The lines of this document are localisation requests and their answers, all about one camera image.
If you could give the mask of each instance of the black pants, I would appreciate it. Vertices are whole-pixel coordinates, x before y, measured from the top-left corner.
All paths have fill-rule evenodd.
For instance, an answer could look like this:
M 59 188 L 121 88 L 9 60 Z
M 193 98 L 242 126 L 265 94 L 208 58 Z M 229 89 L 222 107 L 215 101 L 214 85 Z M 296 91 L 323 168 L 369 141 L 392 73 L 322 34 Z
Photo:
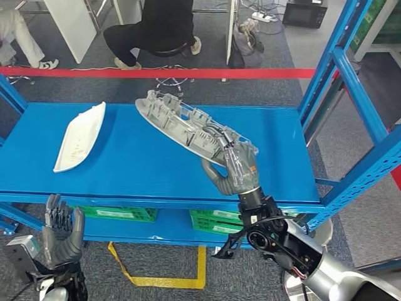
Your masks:
M 144 24 L 139 22 L 136 24 L 116 25 L 107 28 L 103 32 L 103 36 L 107 45 L 115 56 L 127 66 L 135 66 L 136 58 L 131 53 L 133 48 L 140 48 L 142 50 L 150 51 L 168 51 L 177 48 L 185 42 L 189 45 L 194 44 L 193 35 L 188 37 L 176 36 L 160 38 L 158 29 L 149 31 L 144 28 Z

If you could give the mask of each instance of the blue shelf surface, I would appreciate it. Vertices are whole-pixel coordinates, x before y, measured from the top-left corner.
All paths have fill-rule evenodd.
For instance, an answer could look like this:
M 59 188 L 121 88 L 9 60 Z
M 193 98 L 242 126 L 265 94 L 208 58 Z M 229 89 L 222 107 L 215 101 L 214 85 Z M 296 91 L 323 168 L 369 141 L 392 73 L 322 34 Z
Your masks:
M 29 103 L 0 149 L 0 201 L 44 203 L 50 193 L 60 193 L 81 205 L 237 207 L 237 196 L 221 195 L 204 175 L 199 157 L 155 129 L 133 104 L 107 104 L 90 154 L 78 167 L 54 174 L 67 125 L 93 105 Z M 198 108 L 257 146 L 265 194 L 284 207 L 321 209 L 295 108 Z
M 87 218 L 84 240 L 155 243 L 185 246 L 223 246 L 228 235 L 197 231 L 188 210 L 160 209 L 154 223 Z M 244 239 L 243 248 L 250 248 Z

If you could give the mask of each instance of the white board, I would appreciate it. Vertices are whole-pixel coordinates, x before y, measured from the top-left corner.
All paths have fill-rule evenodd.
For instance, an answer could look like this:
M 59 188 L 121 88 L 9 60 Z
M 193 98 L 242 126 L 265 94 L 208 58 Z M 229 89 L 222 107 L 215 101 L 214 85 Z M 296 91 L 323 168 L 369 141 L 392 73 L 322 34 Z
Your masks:
M 81 63 L 96 36 L 84 0 L 44 0 L 77 63 Z

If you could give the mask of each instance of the microwave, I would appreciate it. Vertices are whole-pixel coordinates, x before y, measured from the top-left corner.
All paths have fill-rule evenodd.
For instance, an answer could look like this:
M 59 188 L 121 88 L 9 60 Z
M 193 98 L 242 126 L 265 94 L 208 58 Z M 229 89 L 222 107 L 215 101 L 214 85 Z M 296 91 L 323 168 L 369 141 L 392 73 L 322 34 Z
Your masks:
M 288 0 L 283 24 L 320 28 L 327 6 L 327 0 Z

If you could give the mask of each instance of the yellow floor tape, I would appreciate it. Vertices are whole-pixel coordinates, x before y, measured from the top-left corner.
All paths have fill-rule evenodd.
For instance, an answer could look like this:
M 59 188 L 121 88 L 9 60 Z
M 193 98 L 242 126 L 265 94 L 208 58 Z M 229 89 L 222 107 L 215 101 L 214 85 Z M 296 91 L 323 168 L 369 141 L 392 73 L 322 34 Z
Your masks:
M 122 264 L 112 242 L 109 243 L 109 251 L 120 264 L 123 274 L 130 282 L 139 287 L 194 288 L 202 290 L 207 282 L 207 248 L 205 246 L 197 247 L 197 279 L 133 277 Z

